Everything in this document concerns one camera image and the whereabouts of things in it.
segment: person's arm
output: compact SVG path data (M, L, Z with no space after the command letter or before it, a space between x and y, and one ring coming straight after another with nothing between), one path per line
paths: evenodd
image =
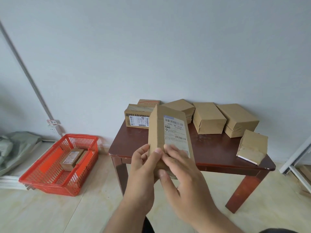
M176 175L180 185L176 188L164 170L158 174L168 202L183 221L199 233L243 233L222 214L212 199L203 174L184 151L174 145L164 145L162 160Z
M154 202L153 171L163 152L157 148L147 158L149 145L134 152L123 200L109 219L104 233L140 233L145 216Z

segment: wooden table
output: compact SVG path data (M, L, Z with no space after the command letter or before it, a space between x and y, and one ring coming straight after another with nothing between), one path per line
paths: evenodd
M193 123L188 125L196 166L201 171L246 175L235 190L226 207L235 213L260 182L275 170L275 164L266 156L259 166L236 157L240 137L229 138L226 133L198 135ZM148 143L148 129L129 128L125 121L113 141L109 155L124 194L127 184L126 164L131 163L135 150Z

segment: person's left hand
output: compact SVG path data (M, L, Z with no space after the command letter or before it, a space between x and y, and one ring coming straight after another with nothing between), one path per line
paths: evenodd
M148 156L149 144L143 145L134 152L131 162L126 191L123 202L145 216L151 210L154 202L154 169L161 159L163 151L160 148Z

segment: gray tarp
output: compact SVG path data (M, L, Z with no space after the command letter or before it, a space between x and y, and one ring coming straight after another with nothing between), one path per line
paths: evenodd
M0 136L0 176L25 161L40 136L28 132L12 132Z

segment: wall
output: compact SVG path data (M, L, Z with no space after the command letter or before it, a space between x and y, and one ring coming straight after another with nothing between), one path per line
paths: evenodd
M118 132L127 104L239 103L286 160L311 134L311 0L0 0L55 119Z
M0 34L0 135L30 131L47 139L59 138L48 129L47 119L28 79Z

